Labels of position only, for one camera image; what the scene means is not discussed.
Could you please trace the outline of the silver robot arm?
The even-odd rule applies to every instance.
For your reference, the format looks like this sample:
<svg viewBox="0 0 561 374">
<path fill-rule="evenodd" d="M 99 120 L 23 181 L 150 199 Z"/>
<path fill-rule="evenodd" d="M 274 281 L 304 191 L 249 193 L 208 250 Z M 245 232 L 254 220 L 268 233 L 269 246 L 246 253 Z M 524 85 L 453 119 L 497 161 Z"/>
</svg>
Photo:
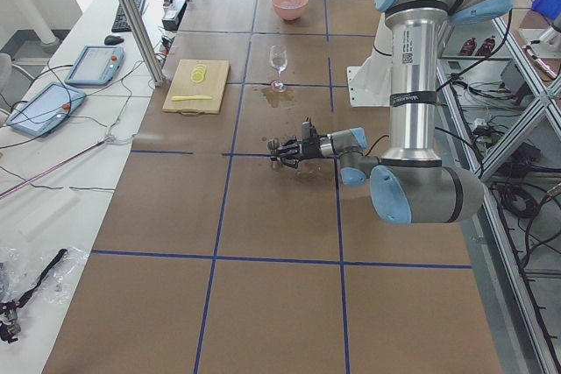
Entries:
<svg viewBox="0 0 561 374">
<path fill-rule="evenodd" d="M 388 150 L 366 155 L 360 128 L 321 135 L 311 122 L 299 138 L 268 144 L 290 167 L 306 159 L 338 158 L 347 186 L 370 187 L 379 217 L 390 223 L 450 223 L 476 214 L 484 188 L 471 172 L 444 166 L 434 151 L 438 33 L 444 24 L 500 17 L 514 0 L 375 0 L 392 33 Z"/>
</svg>

